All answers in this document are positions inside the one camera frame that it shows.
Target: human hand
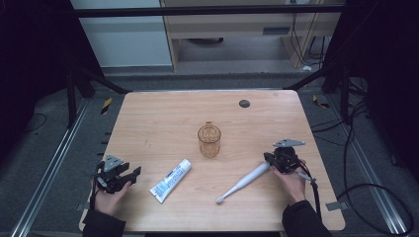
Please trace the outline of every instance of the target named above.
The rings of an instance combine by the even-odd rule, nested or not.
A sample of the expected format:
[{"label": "human hand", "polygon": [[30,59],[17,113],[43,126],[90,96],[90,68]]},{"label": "human hand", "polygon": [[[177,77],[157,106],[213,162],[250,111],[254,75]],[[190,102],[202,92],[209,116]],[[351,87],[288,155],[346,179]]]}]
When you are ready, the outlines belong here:
[{"label": "human hand", "polygon": [[305,200],[305,179],[300,177],[296,172],[303,173],[301,168],[297,168],[295,172],[282,174],[277,168],[271,166],[272,173],[278,177],[283,190],[286,192],[290,205],[301,200]]},{"label": "human hand", "polygon": [[130,185],[131,181],[127,182],[119,192],[115,192],[114,194],[108,194],[105,191],[99,190],[98,187],[95,187],[95,210],[114,216],[118,211],[121,199],[126,195]]}]

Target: toothpaste tube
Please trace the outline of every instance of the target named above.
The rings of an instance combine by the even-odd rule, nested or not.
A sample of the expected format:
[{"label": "toothpaste tube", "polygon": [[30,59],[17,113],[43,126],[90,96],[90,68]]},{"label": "toothpaste tube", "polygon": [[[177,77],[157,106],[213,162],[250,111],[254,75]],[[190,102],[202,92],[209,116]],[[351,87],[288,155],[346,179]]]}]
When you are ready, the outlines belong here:
[{"label": "toothpaste tube", "polygon": [[176,185],[182,180],[182,178],[191,170],[191,162],[187,159],[179,163],[174,170],[172,170],[166,178],[164,178],[160,183],[154,186],[150,191],[155,198],[163,203],[164,199],[172,192]]}]

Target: toothbrush handle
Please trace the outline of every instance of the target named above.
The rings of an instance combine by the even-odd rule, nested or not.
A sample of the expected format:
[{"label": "toothbrush handle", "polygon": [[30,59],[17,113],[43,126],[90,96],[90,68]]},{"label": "toothbrush handle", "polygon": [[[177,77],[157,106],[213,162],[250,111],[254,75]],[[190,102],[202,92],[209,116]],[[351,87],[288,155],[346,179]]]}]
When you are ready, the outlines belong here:
[{"label": "toothbrush handle", "polygon": [[250,184],[250,182],[254,181],[260,175],[262,175],[263,173],[265,173],[265,171],[267,171],[270,166],[271,166],[271,164],[268,161],[262,163],[260,166],[258,166],[256,169],[254,169],[253,171],[251,171],[249,174],[247,174],[245,177],[243,177],[236,184],[237,189],[241,189],[241,188],[247,186],[248,184]]}]

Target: small round object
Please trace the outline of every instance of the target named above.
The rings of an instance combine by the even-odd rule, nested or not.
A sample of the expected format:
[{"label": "small round object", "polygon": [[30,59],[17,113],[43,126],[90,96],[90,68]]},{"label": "small round object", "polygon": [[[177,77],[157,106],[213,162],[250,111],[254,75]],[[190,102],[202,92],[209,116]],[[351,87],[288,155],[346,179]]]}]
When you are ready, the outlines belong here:
[{"label": "small round object", "polygon": [[248,108],[248,107],[250,107],[250,102],[249,102],[248,100],[241,100],[241,101],[238,103],[238,105],[239,105],[241,108]]}]

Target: black sleeve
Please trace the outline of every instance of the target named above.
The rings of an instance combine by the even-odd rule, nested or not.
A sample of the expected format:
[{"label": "black sleeve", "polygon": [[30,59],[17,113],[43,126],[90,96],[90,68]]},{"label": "black sleeve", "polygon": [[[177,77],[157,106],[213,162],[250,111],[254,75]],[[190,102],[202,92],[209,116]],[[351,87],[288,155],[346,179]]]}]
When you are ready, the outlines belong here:
[{"label": "black sleeve", "polygon": [[283,214],[283,225],[289,237],[332,236],[307,200],[287,206]]},{"label": "black sleeve", "polygon": [[83,223],[83,237],[121,237],[126,227],[125,221],[95,210],[87,211]]}]

